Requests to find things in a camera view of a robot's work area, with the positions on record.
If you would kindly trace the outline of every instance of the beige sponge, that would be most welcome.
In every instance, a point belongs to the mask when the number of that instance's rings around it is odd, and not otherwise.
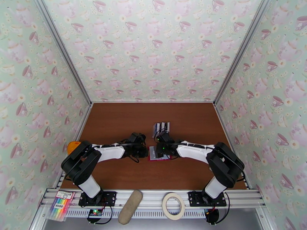
[[[133,191],[128,201],[122,208],[118,216],[118,222],[121,224],[127,224],[130,222],[135,210],[142,201],[143,194],[140,191]]]

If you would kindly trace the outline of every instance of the wallpaper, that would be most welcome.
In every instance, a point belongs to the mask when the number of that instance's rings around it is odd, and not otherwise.
[[[218,103],[278,229],[307,229],[307,0],[273,0]]]
[[[45,0],[92,101],[212,101],[261,0]]]
[[[87,103],[32,0],[0,0],[0,229],[28,229]]]

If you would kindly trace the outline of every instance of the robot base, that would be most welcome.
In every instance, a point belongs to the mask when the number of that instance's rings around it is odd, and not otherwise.
[[[191,207],[225,207],[226,200],[224,193],[220,193],[216,199],[207,197],[208,203],[203,200],[203,195],[201,192],[191,191],[188,192],[189,202]]]
[[[94,198],[90,198],[85,192],[81,194],[79,206],[115,206],[116,192],[115,191],[100,191]]]

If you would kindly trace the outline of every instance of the orange object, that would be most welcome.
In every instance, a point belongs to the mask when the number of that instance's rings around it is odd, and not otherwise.
[[[67,146],[67,154],[72,153],[79,145],[81,142],[79,141],[72,141],[68,144]]]

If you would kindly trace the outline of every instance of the masking tape roll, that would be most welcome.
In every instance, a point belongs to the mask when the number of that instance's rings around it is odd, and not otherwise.
[[[172,215],[171,213],[168,212],[168,210],[166,208],[166,203],[170,198],[175,198],[180,205],[180,211],[177,215]],[[178,220],[181,217],[183,217],[183,215],[185,213],[185,203],[183,202],[183,199],[178,194],[169,193],[169,194],[165,195],[165,197],[163,198],[162,210],[163,210],[163,213],[165,214],[165,216],[167,218],[169,218],[170,220]]]

